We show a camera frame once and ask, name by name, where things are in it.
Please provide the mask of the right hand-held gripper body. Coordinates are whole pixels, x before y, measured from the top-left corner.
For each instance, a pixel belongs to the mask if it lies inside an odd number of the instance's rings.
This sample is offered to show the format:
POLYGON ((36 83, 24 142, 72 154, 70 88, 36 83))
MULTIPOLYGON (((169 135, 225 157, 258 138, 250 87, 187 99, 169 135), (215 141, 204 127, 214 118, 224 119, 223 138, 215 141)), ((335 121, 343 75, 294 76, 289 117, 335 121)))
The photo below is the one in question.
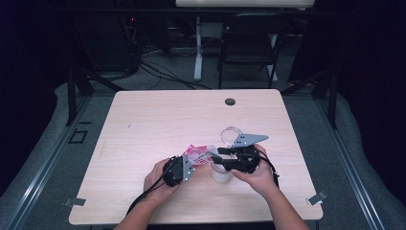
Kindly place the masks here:
POLYGON ((259 165, 260 160, 266 161, 255 144, 264 141, 267 135, 241 133, 233 142, 229 151, 235 156, 227 161, 227 170, 237 170, 242 173, 253 173, 259 165))

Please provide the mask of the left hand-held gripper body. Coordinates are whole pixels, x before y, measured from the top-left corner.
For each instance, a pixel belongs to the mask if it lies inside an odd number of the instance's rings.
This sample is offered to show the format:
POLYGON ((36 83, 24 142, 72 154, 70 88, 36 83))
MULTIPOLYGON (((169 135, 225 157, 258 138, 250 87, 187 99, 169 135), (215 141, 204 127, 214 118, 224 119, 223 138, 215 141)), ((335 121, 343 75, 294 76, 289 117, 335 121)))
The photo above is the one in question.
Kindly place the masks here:
POLYGON ((195 172, 195 168, 192 165, 192 161, 186 154, 181 156, 173 156, 163 168, 164 182, 174 187, 179 185, 182 181, 188 181, 191 179, 195 172))

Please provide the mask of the pink and white plastic bag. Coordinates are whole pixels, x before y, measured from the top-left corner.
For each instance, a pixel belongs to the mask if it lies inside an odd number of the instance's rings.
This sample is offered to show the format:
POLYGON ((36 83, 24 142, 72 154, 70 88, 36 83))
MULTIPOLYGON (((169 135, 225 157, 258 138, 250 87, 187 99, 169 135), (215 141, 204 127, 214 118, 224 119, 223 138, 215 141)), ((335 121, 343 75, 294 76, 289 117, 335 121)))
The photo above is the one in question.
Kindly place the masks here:
POLYGON ((200 147, 189 145, 185 154, 194 166, 212 163, 212 157, 219 155, 217 148, 213 145, 200 147))

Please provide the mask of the person's left hand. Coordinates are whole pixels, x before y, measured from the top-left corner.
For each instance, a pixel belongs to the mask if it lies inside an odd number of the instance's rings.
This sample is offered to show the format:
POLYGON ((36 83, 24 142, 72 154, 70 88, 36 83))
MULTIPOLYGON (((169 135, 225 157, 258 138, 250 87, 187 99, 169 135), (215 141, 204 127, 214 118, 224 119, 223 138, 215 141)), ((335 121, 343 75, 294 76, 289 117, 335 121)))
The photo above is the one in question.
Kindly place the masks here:
POLYGON ((144 181, 144 191, 152 189, 151 192, 147 194, 146 201, 152 202, 156 205, 163 204, 167 199, 173 196, 177 190, 180 188, 179 185, 174 187, 168 186, 165 183, 160 184, 159 180, 163 174, 163 168, 169 161, 168 158, 156 163, 151 172, 147 174, 144 181))

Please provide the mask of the person's right hand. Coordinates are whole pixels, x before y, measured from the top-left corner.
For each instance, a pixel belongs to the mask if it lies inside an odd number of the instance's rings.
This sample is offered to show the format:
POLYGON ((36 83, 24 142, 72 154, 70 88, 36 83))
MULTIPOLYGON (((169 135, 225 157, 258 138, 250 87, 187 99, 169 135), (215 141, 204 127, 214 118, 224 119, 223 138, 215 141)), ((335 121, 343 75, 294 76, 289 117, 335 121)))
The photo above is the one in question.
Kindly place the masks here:
POLYGON ((248 183, 254 191, 264 198, 274 196, 279 190, 274 182, 273 170, 262 159, 260 159, 258 167, 252 173, 237 170, 231 170, 231 173, 239 180, 248 183))

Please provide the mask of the grey tape piece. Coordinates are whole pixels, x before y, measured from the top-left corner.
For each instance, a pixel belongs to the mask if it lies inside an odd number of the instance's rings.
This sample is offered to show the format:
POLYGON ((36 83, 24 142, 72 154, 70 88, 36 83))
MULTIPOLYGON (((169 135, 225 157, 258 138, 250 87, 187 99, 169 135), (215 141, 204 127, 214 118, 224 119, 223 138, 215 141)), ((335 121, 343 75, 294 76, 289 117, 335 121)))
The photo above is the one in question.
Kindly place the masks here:
POLYGON ((315 204, 321 204, 324 199, 327 198, 327 194, 324 191, 321 191, 320 193, 308 198, 306 202, 309 205, 315 205, 315 204))
POLYGON ((66 198, 63 204, 68 207, 74 207, 74 206, 83 206, 85 203, 85 199, 82 198, 66 198))

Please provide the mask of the black metal stand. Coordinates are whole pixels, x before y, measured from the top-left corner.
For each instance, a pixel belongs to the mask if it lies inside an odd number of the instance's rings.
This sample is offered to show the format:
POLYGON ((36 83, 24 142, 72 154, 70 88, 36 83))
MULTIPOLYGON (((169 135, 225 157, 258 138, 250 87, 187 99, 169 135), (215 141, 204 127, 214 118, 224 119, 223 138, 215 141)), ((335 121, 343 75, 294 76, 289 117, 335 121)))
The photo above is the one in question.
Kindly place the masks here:
POLYGON ((332 70, 322 70, 317 74, 294 83, 292 86, 284 89, 281 94, 290 95, 299 89, 305 87, 309 83, 315 82, 315 86, 311 91, 313 100, 322 100, 325 95, 327 97, 327 119, 330 125, 336 129, 336 105, 337 105, 337 78, 332 70))
POLYGON ((116 85, 115 83, 111 82, 108 79, 103 78, 99 74, 87 68, 74 65, 67 76, 67 93, 68 93, 68 120, 66 123, 67 126, 71 125, 78 115, 76 90, 78 89, 79 92, 84 97, 91 97, 94 94, 95 89, 91 85, 90 80, 97 81, 115 92, 123 90, 120 86, 116 85))

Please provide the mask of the black square floor tape mark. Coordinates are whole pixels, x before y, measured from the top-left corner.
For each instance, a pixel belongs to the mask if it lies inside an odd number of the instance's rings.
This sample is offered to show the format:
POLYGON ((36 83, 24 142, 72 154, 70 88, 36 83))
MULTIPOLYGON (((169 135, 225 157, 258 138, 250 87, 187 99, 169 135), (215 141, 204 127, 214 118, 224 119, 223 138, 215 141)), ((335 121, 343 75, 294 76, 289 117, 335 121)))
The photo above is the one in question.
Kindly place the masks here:
POLYGON ((86 137, 87 137, 88 131, 87 130, 79 130, 75 129, 71 137, 69 138, 68 143, 69 144, 82 144, 86 137))

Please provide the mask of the black folding chair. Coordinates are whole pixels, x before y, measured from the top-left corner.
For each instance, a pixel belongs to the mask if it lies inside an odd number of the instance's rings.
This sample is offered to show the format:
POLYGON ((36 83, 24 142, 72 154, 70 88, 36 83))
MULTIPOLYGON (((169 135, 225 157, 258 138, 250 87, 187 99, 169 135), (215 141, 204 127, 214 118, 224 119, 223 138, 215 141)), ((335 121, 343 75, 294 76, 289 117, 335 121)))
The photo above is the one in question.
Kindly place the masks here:
POLYGON ((279 14, 239 13, 228 17, 221 28, 221 46, 217 64, 218 88, 222 88, 223 65, 259 65, 268 72, 268 87, 276 73, 282 38, 290 29, 286 17, 279 14))

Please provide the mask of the grey box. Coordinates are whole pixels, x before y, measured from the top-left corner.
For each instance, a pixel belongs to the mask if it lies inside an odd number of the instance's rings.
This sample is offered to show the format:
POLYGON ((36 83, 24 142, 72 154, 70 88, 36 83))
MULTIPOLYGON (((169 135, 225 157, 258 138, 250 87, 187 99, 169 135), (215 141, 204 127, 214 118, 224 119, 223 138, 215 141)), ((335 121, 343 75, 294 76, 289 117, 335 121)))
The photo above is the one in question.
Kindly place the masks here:
POLYGON ((200 33, 206 38, 221 38, 221 22, 202 22, 200 24, 200 33))

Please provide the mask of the black computer case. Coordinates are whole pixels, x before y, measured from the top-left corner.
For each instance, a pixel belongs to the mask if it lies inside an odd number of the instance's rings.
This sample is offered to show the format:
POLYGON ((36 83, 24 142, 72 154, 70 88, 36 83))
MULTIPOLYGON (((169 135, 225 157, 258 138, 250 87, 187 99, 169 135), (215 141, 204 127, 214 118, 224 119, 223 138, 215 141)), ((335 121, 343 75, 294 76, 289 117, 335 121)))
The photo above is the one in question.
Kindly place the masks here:
POLYGON ((75 21, 85 51, 97 72, 126 72, 132 67, 130 47, 115 15, 78 15, 75 21))

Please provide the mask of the white desk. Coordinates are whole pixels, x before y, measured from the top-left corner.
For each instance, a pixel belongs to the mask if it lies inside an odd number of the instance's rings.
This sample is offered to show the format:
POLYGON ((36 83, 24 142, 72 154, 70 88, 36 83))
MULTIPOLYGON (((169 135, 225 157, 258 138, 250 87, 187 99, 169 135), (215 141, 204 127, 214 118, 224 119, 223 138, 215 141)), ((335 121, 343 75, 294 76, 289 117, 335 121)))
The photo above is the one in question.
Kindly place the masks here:
MULTIPOLYGON (((311 8, 316 0, 175 0, 180 8, 311 8)), ((203 53, 201 20, 195 22, 196 56, 194 65, 195 81, 202 80, 203 53)))

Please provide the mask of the aluminium floor rail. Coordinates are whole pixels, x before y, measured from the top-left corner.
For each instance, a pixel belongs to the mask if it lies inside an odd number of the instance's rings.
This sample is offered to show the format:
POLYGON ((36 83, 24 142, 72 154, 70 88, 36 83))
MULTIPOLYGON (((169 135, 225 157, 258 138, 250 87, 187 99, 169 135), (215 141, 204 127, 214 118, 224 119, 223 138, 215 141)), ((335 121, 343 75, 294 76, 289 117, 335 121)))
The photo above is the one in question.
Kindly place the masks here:
POLYGON ((90 101, 90 97, 79 100, 77 116, 69 126, 66 125, 68 103, 65 99, 57 101, 52 119, 32 153, 0 196, 0 230, 18 230, 23 225, 90 101))
POLYGON ((339 134, 337 129, 334 129, 327 116, 327 106, 324 101, 315 100, 314 103, 322 116, 322 120, 327 126, 327 130, 333 139, 333 142, 338 149, 338 158, 343 166, 346 177, 350 183, 353 193, 356 197, 358 205, 360 206, 364 217, 370 226, 371 230, 387 230, 380 216, 378 215, 372 198, 367 192, 364 183, 359 176, 352 160, 350 159, 349 152, 339 134))

